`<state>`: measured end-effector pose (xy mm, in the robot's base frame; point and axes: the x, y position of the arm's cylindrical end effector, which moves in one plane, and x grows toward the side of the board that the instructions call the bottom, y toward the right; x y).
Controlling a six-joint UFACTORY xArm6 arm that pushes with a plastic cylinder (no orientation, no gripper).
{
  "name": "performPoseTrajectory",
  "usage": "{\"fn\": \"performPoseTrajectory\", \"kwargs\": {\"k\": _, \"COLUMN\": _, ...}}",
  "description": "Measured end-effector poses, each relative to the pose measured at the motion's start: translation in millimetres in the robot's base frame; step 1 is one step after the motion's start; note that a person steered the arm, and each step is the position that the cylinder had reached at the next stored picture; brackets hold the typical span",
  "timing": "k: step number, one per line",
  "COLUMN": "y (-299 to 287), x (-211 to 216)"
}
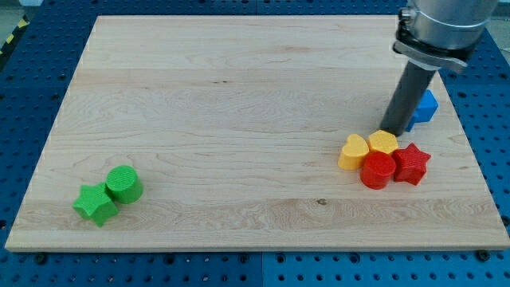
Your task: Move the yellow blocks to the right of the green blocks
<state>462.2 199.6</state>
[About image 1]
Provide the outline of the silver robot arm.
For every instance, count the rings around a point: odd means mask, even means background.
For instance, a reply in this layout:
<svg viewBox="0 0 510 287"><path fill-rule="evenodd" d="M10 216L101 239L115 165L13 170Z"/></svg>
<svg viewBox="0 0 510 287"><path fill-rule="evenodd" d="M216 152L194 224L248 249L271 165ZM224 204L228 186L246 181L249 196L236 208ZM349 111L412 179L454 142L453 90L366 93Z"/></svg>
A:
<svg viewBox="0 0 510 287"><path fill-rule="evenodd" d="M398 12L394 51L426 70L462 73L497 0L409 0Z"/></svg>

